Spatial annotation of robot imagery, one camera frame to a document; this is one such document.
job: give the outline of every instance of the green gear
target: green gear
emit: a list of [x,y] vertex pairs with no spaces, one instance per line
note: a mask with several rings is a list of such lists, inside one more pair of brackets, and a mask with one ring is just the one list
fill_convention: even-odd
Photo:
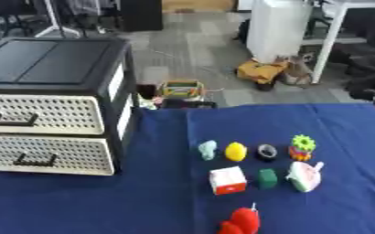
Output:
[[313,152],[316,149],[316,142],[306,135],[296,135],[293,138],[293,146],[302,151]]

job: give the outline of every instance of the navy blue cloth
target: navy blue cloth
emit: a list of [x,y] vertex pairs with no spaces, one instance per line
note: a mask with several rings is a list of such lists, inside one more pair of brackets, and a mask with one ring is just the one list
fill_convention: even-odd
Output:
[[[312,165],[323,182],[299,193],[283,180],[296,134],[316,140]],[[243,162],[203,161],[198,144],[249,147]],[[272,164],[253,156],[272,144]],[[212,194],[209,170],[239,165],[243,193]],[[273,168],[279,186],[260,190],[257,172]],[[375,233],[375,108],[369,104],[253,105],[216,110],[143,111],[123,173],[108,177],[0,173],[0,234],[210,234],[238,207],[257,203],[260,233]]]

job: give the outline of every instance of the red and white box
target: red and white box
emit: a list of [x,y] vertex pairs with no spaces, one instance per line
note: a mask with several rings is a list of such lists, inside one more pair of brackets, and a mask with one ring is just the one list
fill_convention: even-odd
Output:
[[246,177],[238,166],[210,171],[209,181],[215,195],[232,194],[246,190]]

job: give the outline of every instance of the small elephant toy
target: small elephant toy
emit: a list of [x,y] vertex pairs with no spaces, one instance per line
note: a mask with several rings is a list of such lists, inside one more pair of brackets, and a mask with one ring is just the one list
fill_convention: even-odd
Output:
[[207,141],[198,146],[198,150],[202,154],[202,158],[205,161],[212,160],[215,157],[215,151],[218,148],[218,144],[215,141]]

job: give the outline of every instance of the perforated drawer panel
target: perforated drawer panel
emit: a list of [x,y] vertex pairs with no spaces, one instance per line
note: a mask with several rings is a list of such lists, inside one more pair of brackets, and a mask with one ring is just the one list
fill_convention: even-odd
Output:
[[102,134],[94,97],[0,95],[0,133]]
[[104,139],[0,135],[0,171],[110,176]]

